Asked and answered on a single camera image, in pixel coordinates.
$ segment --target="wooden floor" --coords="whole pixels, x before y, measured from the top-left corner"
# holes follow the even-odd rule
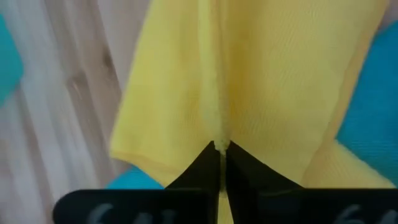
[[[51,223],[62,195],[128,167],[107,146],[148,2],[0,2],[25,68],[0,108],[0,224]]]

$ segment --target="yellow fabric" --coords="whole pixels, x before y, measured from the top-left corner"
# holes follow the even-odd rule
[[[154,0],[111,155],[166,186],[230,139],[306,187],[392,187],[333,142],[386,2]]]

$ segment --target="light wood plank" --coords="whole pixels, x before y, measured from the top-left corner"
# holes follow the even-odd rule
[[[82,55],[84,49],[77,51],[76,43],[81,41],[81,38],[73,38],[72,24],[68,20],[69,15],[66,11],[65,1],[45,0],[45,5],[56,36],[63,70],[66,73],[66,85],[86,141],[87,150],[93,160],[99,184],[105,186],[120,171],[108,156],[108,145],[104,140],[104,132],[93,105],[86,70],[80,60],[80,57],[90,57],[90,55]],[[110,118],[106,119],[112,122],[113,116],[112,114]]]
[[[98,0],[109,49],[122,90],[150,0]]]
[[[6,203],[14,205],[14,209],[24,214],[18,217],[15,212],[8,211],[8,215],[12,216],[8,219],[16,219],[22,223],[46,223],[47,218],[30,157],[31,142],[21,119],[20,103],[18,92],[7,101],[1,116],[0,139],[4,142],[1,150],[6,154],[6,164],[9,165],[11,175],[11,182],[7,184],[11,184],[12,189],[8,191],[14,191],[10,192],[14,195],[7,198]]]
[[[9,1],[7,16],[24,61],[22,92],[54,203],[71,190],[99,183],[43,6],[40,0]]]
[[[108,146],[116,117],[121,91],[114,71],[96,0],[64,1],[77,55],[88,82],[94,109]],[[112,160],[115,174],[129,165]]]

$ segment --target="yellow microfiber cloth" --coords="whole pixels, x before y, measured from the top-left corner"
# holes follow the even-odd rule
[[[334,140],[386,0],[153,0],[111,155],[163,186],[229,140],[304,187],[393,187]]]

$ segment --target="wooden surface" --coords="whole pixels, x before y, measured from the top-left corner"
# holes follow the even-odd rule
[[[148,2],[0,2],[25,68],[0,108],[0,224],[51,223],[62,195],[128,167],[108,144]],[[396,19],[392,0],[382,26]]]

